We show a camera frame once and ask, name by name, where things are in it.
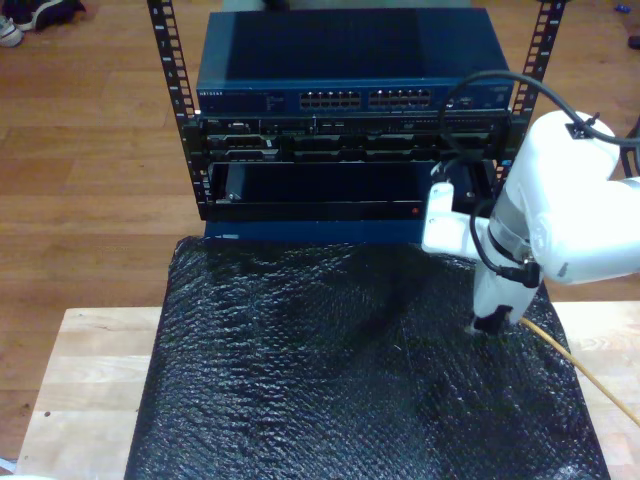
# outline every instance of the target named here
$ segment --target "yellow cable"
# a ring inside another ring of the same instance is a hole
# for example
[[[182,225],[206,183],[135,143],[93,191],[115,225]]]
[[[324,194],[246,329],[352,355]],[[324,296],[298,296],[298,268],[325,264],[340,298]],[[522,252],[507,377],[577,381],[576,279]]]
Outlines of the yellow cable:
[[[631,420],[633,420],[633,422],[640,427],[640,419],[638,419],[638,417],[636,417],[634,415],[634,413],[629,409],[629,407],[627,407],[624,403],[622,403],[620,400],[618,400],[613,395],[613,393],[611,393],[609,390],[607,390],[607,388],[604,385],[602,385],[593,376],[593,374],[589,370],[587,370],[587,368],[584,365],[582,365],[582,363],[580,363],[580,361],[578,361],[573,355],[571,355],[569,352],[567,352],[567,350],[562,345],[560,345],[553,338],[551,338],[551,336],[547,332],[542,330],[540,327],[538,327],[531,320],[522,317],[520,319],[520,322],[525,324],[531,330],[533,330],[534,333],[538,334],[540,337],[542,337],[543,340],[548,342],[553,348],[555,348],[558,352],[560,352],[560,354],[564,358],[566,358],[571,363],[573,363],[573,365],[578,370],[580,370],[582,373],[584,373],[584,376],[587,377],[591,381],[591,383],[593,383],[596,387],[598,387],[598,390],[600,390],[602,393],[604,393],[609,398],[609,400],[611,400],[613,403],[615,403],[616,406],[627,415],[627,417],[629,417]]]

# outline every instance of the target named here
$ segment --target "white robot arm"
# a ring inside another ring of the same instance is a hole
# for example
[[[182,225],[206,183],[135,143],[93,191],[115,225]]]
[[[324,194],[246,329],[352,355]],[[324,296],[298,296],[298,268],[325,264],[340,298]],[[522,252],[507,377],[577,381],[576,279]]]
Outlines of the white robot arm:
[[[437,183],[431,188],[422,248],[478,260],[475,329],[492,333],[505,316],[518,322],[543,277],[577,284],[640,272],[640,224],[628,212],[640,206],[640,178],[609,180],[620,148],[574,138],[573,125],[562,111],[536,121],[490,219],[475,221],[486,257],[494,267],[515,269],[511,272],[522,272],[523,277],[527,269],[526,286],[481,261],[472,241],[471,217],[451,211],[453,186]],[[592,127],[613,135],[599,120]]]

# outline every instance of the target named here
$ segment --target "sneaker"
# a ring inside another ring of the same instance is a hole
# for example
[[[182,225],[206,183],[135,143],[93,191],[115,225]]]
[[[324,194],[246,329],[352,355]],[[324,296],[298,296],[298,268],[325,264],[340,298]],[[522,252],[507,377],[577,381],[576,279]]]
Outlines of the sneaker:
[[[79,0],[5,0],[2,5],[2,14],[23,32],[69,22],[77,11],[86,11]]]
[[[15,47],[20,44],[24,34],[16,28],[13,20],[0,15],[0,47]]]

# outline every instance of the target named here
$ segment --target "wooden floor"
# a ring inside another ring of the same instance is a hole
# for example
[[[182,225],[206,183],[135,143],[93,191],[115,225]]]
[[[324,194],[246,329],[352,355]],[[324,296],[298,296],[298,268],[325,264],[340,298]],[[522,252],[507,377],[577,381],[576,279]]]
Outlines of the wooden floor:
[[[76,24],[0,50],[0,457],[9,459],[64,311],[161,304],[176,242],[203,232],[145,2],[85,3]],[[206,12],[221,2],[175,3],[194,82]],[[569,5],[547,80],[624,135],[640,114],[640,52],[626,47],[638,22],[615,3]],[[475,4],[488,6],[521,70],[537,2]],[[537,113],[550,108],[541,101]],[[638,300],[638,285],[551,289],[556,300]]]

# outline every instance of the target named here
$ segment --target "table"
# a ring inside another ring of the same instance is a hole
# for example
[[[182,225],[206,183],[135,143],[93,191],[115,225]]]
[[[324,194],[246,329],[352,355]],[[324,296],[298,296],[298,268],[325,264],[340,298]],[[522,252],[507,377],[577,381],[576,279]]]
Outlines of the table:
[[[640,414],[640,302],[553,305],[575,356]],[[160,312],[66,311],[16,473],[123,477]],[[578,379],[612,478],[640,478],[640,429],[579,372]]]

